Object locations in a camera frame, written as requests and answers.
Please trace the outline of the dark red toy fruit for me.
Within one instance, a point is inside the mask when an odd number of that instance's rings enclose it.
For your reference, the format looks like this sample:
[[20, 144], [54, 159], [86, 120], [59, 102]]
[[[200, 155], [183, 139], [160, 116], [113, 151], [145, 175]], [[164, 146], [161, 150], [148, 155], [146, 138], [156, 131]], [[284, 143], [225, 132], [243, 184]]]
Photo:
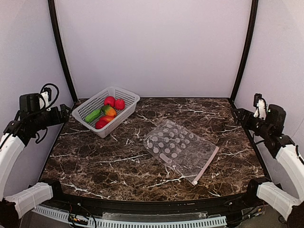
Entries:
[[99, 130], [99, 129], [102, 129], [103, 127], [105, 127], [107, 124], [108, 124], [107, 121], [99, 120], [95, 123], [95, 128]]

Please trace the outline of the clear dotted zip top bag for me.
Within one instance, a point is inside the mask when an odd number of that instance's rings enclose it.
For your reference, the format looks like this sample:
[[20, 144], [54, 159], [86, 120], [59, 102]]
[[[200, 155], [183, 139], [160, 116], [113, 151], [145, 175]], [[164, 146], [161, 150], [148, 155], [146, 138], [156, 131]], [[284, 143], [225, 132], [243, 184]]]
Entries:
[[187, 128], [164, 120], [144, 141], [144, 147], [163, 165], [196, 186], [209, 167], [219, 147]]

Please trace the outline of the red orange toy mango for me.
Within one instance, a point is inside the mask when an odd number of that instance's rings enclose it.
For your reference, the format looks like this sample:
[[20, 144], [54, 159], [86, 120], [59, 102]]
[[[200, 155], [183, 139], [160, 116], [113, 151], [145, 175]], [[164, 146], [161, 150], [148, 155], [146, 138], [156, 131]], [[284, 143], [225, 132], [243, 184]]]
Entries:
[[115, 118], [115, 116], [106, 115], [106, 116], [102, 116], [99, 120], [100, 120], [100, 121], [105, 121], [105, 122], [109, 123], [109, 122], [111, 122], [114, 118]]

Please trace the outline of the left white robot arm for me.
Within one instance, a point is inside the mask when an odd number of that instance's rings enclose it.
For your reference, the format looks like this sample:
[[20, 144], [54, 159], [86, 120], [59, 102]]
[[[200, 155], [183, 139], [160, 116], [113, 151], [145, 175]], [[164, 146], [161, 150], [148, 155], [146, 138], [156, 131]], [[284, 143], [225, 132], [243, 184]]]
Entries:
[[54, 107], [45, 93], [22, 95], [19, 110], [3, 132], [0, 141], [0, 224], [14, 228], [19, 220], [39, 204], [62, 195], [61, 184], [57, 180], [43, 179], [31, 187], [13, 195], [5, 194], [5, 187], [14, 167], [31, 139], [40, 143], [41, 130], [63, 124], [69, 119], [70, 108], [65, 104]]

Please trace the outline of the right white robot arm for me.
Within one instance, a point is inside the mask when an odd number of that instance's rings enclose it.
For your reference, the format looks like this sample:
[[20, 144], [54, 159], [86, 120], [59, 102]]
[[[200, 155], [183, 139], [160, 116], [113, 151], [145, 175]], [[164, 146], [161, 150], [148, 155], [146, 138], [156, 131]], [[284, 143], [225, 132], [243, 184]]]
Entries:
[[299, 146], [283, 134], [286, 112], [275, 104], [269, 105], [266, 114], [255, 115], [243, 108], [233, 109], [236, 124], [262, 138], [270, 155], [277, 161], [296, 191], [292, 195], [266, 178], [252, 179], [246, 191], [246, 200], [262, 200], [285, 220], [289, 228], [304, 226], [304, 158]]

